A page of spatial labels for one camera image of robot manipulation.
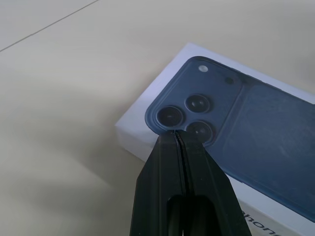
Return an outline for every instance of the camera module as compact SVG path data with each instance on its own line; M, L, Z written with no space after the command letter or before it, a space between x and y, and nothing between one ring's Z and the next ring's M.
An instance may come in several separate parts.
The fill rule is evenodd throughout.
M195 94L186 99L186 106L192 112L202 113L210 109L210 101L203 95Z
M167 127L178 126L183 122L183 119L182 111L173 106L164 107L157 113L157 120Z
M203 121L196 121L187 126L186 131L194 133L198 140L202 143L212 140L214 136L211 126Z

